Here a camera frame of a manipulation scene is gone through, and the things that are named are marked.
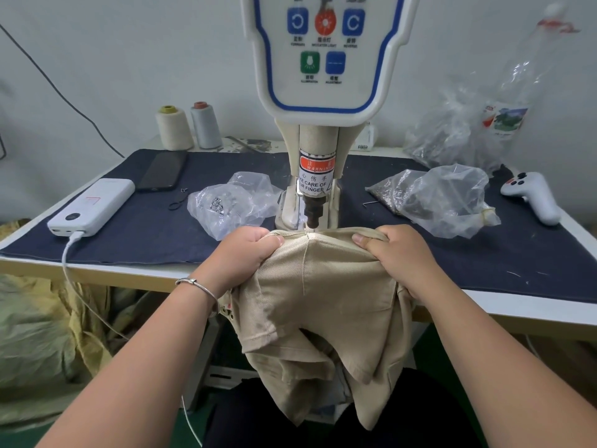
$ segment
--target person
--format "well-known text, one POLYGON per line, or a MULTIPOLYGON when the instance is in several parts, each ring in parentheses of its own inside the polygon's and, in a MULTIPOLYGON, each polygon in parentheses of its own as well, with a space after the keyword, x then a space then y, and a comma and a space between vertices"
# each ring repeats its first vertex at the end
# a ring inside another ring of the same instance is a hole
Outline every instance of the person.
MULTIPOLYGON (((412 227, 378 230, 389 242, 357 235, 354 242, 376 256, 428 309, 489 446, 597 444, 597 410, 462 292, 412 227)), ((261 227, 237 229, 190 277, 219 297, 248 279, 283 243, 266 234, 261 227)), ((168 446, 185 379, 213 307, 213 298, 198 287, 178 285, 38 447, 168 446)), ((208 420, 205 447, 301 446, 304 430, 286 420, 258 379, 221 396, 208 420)), ((346 446, 479 446, 452 397, 409 369, 371 432, 360 427, 351 405, 330 437, 346 446)))

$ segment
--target smartphone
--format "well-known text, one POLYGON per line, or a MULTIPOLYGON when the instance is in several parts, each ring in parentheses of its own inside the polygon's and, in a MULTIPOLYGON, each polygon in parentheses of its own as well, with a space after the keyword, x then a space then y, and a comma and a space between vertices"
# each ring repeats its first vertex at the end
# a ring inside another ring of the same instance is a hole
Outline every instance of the smartphone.
POLYGON ((157 154, 137 185, 139 192, 160 192, 176 187, 186 162, 187 151, 164 151, 157 154))

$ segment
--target yellow fabric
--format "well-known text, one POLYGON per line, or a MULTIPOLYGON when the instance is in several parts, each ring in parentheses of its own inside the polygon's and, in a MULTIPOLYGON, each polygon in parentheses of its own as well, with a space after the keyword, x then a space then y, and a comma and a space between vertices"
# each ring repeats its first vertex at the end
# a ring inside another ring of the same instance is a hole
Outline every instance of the yellow fabric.
POLYGON ((354 233, 387 241, 364 228, 275 231, 285 238, 282 247, 220 300, 243 353, 297 425, 315 400, 317 379, 332 380, 334 357, 347 372, 361 424, 373 429, 410 348, 408 292, 354 245, 354 233), (304 330, 329 343, 333 355, 304 330))
MULTIPOLYGON (((19 228, 0 226, 0 239, 19 228)), ((106 286, 77 284, 107 316, 106 286)), ((62 280, 0 275, 0 426, 55 418, 110 360, 101 322, 62 280)))

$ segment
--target person's right arm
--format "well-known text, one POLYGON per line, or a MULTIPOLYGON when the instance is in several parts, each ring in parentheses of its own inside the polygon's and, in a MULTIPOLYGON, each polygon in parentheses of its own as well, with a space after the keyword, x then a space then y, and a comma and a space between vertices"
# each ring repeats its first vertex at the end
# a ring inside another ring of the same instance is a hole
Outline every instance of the person's right arm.
POLYGON ((356 235, 428 309, 492 448, 595 447, 597 410, 456 286, 411 226, 356 235))

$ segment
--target left hand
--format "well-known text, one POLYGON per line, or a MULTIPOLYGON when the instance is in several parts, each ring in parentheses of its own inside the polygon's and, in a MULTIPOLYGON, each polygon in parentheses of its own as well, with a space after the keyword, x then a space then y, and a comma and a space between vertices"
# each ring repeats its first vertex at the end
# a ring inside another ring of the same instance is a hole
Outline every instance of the left hand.
POLYGON ((284 243, 281 236, 268 236, 269 230, 241 226, 224 240, 190 278, 207 287, 216 297, 238 286, 254 274, 261 263, 284 243))

